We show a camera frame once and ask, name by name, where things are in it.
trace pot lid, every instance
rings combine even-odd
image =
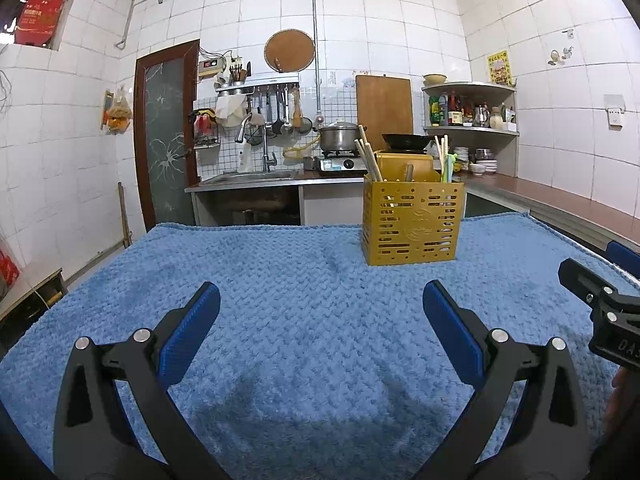
[[[358,125],[354,123],[348,123],[347,121],[335,121],[335,123],[328,124],[320,128],[320,131],[323,130],[357,130]]]

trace gas stove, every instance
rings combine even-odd
[[[364,161],[353,152],[322,152],[316,156],[316,167],[320,173],[367,173]]]

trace blue towel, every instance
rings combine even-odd
[[[489,328],[521,342],[567,341],[595,441],[616,367],[589,352],[590,310],[558,283],[569,257],[638,294],[613,266],[520,214],[464,221],[455,261],[391,267],[366,265],[357,226],[163,224],[26,333],[0,363],[0,398],[50,465],[76,338],[124,340],[208,280],[220,288],[220,316],[168,391],[229,474],[406,480],[472,394],[422,310],[424,285],[437,278]],[[143,449],[159,458],[128,386],[120,391]],[[514,388],[485,455],[499,448],[521,392]]]

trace cooking pot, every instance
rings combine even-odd
[[[353,152],[359,138],[357,124],[338,121],[320,128],[320,149],[323,152]]]

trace yellow poster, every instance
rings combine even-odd
[[[509,66],[509,54],[506,50],[488,56],[487,61],[489,62],[489,76],[492,83],[513,86],[511,67]]]

